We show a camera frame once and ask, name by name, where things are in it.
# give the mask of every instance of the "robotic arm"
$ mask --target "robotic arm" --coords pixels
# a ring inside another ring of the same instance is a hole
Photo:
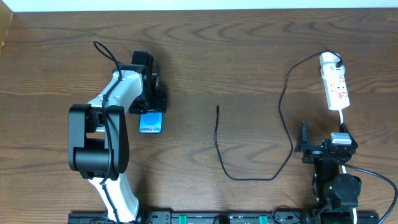
[[[120,80],[115,69],[101,94],[88,104],[73,105],[69,110],[69,166],[97,188],[108,209],[109,220],[131,222],[138,215],[139,201],[124,173],[129,162],[125,114],[166,112],[165,93],[157,90],[159,74],[152,74],[153,64],[154,59],[147,52],[134,52],[131,64],[119,64]],[[103,100],[107,100],[106,114],[103,114]],[[106,133],[105,119],[110,133]],[[95,132],[105,132],[105,138],[87,138],[86,133]],[[110,153],[107,136],[112,142]],[[102,184],[107,173],[108,179]]]

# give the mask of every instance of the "power strip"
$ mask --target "power strip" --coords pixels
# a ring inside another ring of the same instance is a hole
[[[321,54],[319,60],[329,110],[338,111],[348,107],[349,99],[344,65],[340,68],[336,67],[336,63],[340,59],[329,52]]]

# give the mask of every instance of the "white backdrop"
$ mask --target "white backdrop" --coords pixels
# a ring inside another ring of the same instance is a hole
[[[3,0],[13,12],[398,7],[398,0]]]

